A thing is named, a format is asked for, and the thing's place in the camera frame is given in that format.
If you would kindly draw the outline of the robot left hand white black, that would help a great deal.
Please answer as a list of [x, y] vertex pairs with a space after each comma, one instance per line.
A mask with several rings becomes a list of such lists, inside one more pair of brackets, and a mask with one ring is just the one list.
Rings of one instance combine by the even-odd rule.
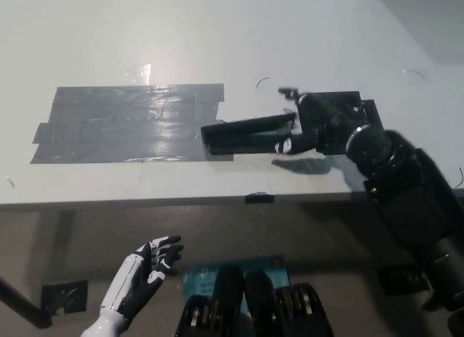
[[129, 254], [113, 278], [101, 307], [120, 313], [127, 322], [132, 320], [166, 277], [178, 274], [173, 265], [181, 259], [180, 241], [180, 236], [163, 236]]

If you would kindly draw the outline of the robot right hand white black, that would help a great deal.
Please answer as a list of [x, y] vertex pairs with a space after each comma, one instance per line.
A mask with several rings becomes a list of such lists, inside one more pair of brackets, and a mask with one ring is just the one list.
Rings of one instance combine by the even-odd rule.
[[277, 153], [296, 155], [312, 149], [322, 154], [347, 153], [347, 143], [358, 122], [315, 93], [301, 93], [295, 88], [279, 88], [278, 92], [296, 104], [302, 132], [276, 143]]

